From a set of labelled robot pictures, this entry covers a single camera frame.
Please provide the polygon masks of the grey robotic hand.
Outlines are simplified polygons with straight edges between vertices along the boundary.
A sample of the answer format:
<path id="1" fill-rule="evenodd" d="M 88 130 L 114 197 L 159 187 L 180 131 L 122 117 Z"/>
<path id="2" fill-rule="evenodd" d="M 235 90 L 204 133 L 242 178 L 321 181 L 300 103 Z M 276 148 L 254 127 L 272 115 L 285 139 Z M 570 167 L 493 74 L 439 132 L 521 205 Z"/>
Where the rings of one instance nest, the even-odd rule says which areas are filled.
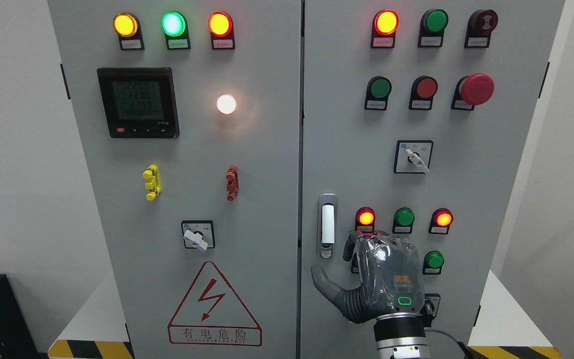
<path id="1" fill-rule="evenodd" d="M 313 266 L 310 272 L 315 288 L 344 318 L 361 324 L 399 312 L 419 315 L 425 291 L 421 259 L 414 245 L 382 230 L 352 230 L 342 257 L 348 262 L 357 257 L 358 288 L 342 288 L 328 279 L 321 266 Z"/>

